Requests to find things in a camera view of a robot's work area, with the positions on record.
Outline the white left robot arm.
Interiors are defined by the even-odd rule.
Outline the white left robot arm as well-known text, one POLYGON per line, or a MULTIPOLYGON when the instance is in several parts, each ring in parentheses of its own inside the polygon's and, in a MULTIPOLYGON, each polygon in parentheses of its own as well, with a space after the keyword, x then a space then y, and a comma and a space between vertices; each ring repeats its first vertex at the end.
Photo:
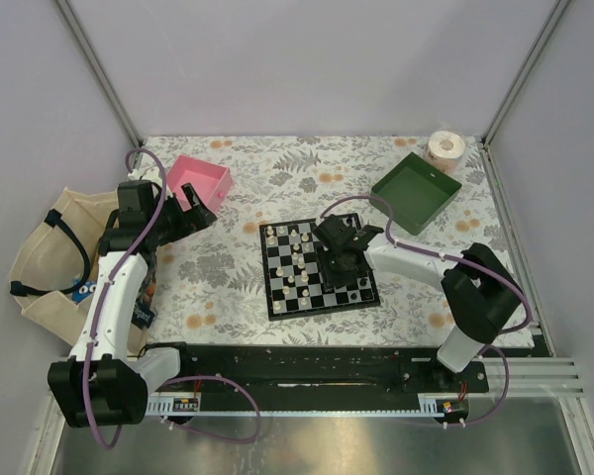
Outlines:
POLYGON ((50 390, 72 428, 136 425, 149 396, 164 383, 183 391, 194 382, 195 368, 176 346, 128 358, 135 304, 156 250, 216 220, 191 184, 184 184, 182 193, 187 210, 149 180, 127 181, 117 189, 118 206, 98 241, 99 275, 82 335, 48 373, 50 390))

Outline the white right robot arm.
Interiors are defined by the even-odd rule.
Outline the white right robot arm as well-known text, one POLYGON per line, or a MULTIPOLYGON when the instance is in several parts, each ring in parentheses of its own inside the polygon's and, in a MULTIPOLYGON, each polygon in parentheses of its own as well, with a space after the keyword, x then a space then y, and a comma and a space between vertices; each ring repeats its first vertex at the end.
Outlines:
POLYGON ((359 230, 329 215, 314 227, 317 259, 327 289, 354 282, 370 271, 397 274, 443 291, 454 328, 437 351, 431 379, 450 392, 466 378, 465 367, 490 345, 522 304, 515 280, 490 248, 474 243, 450 255, 395 239, 388 228, 359 230))

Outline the pink square tray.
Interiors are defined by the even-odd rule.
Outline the pink square tray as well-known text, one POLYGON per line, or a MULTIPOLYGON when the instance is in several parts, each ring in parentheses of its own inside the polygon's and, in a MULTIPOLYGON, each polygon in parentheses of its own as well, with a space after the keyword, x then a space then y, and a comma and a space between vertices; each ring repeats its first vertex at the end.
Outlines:
POLYGON ((229 167, 187 155, 179 155, 167 173, 168 188, 184 211, 189 210, 190 205, 183 193, 183 185, 190 184, 203 204, 218 214, 233 183, 229 167))

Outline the black and white chessboard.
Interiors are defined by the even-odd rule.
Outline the black and white chessboard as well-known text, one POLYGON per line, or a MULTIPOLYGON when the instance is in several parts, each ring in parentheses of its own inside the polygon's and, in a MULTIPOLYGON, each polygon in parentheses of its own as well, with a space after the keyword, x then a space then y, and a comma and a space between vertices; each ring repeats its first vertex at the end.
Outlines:
POLYGON ((378 307, 381 304, 373 272, 347 285, 327 289, 313 234, 314 218, 259 227, 268 319, 272 322, 378 307))

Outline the floral patterned table mat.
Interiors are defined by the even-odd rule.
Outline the floral patterned table mat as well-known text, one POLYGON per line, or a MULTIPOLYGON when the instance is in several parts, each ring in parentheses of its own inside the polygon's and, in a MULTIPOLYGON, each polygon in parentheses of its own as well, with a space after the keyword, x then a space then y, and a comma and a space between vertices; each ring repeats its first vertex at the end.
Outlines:
POLYGON ((141 170, 190 156, 230 169, 234 181, 217 222, 158 252, 154 342, 437 346, 453 317, 439 290, 402 276, 376 275, 378 307, 273 322, 264 290, 259 231, 318 217, 386 217, 364 195, 400 160, 422 153, 423 138, 153 137, 141 170))

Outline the green square tray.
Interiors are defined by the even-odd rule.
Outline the green square tray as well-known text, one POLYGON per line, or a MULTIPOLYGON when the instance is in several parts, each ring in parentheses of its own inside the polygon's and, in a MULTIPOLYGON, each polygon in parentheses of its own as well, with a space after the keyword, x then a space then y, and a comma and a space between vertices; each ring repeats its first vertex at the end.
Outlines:
POLYGON ((462 184, 409 153, 371 188, 370 204, 412 236, 419 235, 455 198, 462 184))

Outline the blue printed package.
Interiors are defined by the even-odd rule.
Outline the blue printed package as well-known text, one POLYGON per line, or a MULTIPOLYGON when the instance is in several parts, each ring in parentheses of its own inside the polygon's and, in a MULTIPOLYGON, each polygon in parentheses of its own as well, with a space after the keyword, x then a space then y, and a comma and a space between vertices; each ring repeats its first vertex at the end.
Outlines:
POLYGON ((96 280, 86 280, 80 286, 76 287, 70 294, 71 300, 75 303, 82 302, 96 290, 96 280))

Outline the beige canvas tote bag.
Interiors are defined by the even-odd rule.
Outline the beige canvas tote bag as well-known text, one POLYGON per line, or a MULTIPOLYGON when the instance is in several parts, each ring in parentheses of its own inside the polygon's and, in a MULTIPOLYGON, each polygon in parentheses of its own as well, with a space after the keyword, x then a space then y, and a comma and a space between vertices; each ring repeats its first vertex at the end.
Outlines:
POLYGON ((83 276, 85 250, 96 266, 96 246, 110 213, 118 207, 114 192, 87 195, 64 189, 46 213, 59 217, 74 232, 73 243, 60 225, 41 223, 22 244, 12 266, 9 280, 44 291, 43 296, 17 296, 24 318, 34 322, 69 345, 75 345, 86 322, 91 297, 76 303, 70 292, 83 276))

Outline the toilet paper roll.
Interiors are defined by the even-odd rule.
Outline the toilet paper roll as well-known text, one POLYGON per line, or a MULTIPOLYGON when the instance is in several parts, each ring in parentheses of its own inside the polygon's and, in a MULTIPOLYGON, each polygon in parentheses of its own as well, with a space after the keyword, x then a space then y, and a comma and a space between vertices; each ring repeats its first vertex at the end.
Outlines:
POLYGON ((446 174, 452 174, 466 152, 462 136, 450 131, 436 131, 429 137, 425 161, 446 174))

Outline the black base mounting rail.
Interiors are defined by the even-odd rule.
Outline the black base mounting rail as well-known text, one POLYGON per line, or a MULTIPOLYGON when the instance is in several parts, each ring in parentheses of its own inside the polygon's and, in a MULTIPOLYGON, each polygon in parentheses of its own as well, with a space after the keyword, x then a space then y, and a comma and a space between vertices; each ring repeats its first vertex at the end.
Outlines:
POLYGON ((486 395, 482 363, 452 373, 432 348, 180 345, 181 374, 147 413, 200 416, 440 418, 442 400, 486 395))

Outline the aluminium frame post left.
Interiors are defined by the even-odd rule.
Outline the aluminium frame post left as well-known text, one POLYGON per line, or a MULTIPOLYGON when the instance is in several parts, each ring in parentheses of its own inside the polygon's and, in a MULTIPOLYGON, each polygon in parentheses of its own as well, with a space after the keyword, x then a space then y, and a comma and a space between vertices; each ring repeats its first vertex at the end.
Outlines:
POLYGON ((114 113, 129 143, 134 146, 141 145, 143 139, 123 105, 71 2, 67 0, 53 0, 52 4, 62 17, 88 69, 93 74, 100 91, 114 113))

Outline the aluminium frame post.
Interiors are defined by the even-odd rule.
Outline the aluminium frame post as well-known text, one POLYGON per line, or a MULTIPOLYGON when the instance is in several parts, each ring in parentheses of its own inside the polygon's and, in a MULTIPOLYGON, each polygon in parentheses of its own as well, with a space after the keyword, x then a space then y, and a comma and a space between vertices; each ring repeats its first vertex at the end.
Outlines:
POLYGON ((123 105, 71 2, 67 0, 53 0, 52 4, 62 17, 88 69, 93 74, 100 91, 114 113, 129 143, 134 146, 141 145, 143 139, 123 105))
POLYGON ((514 104, 519 98, 522 90, 526 86, 531 74, 534 72, 540 58, 549 42, 551 41, 555 31, 559 27, 563 17, 565 16, 569 7, 573 4, 572 0, 556 0, 550 12, 547 14, 544 23, 536 36, 532 46, 530 47, 524 61, 519 67, 519 70, 514 77, 511 85, 502 99, 500 106, 494 114, 490 125, 486 132, 480 137, 481 143, 485 147, 489 147, 506 118, 510 114, 514 104))

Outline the aluminium frame post right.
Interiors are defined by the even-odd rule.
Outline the aluminium frame post right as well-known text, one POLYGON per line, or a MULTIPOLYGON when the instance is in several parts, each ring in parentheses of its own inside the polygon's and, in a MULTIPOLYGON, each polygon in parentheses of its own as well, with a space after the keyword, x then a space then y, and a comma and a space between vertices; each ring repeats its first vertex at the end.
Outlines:
POLYGON ((490 125, 486 132, 480 137, 481 143, 485 147, 489 147, 506 118, 510 114, 514 104, 519 98, 522 90, 526 86, 531 74, 534 72, 540 58, 549 42, 551 41, 555 31, 559 27, 563 17, 565 16, 569 7, 573 4, 572 0, 556 0, 550 12, 547 14, 544 23, 536 36, 532 46, 530 47, 524 61, 519 67, 519 70, 514 77, 511 85, 502 99, 500 106, 494 114, 490 125))

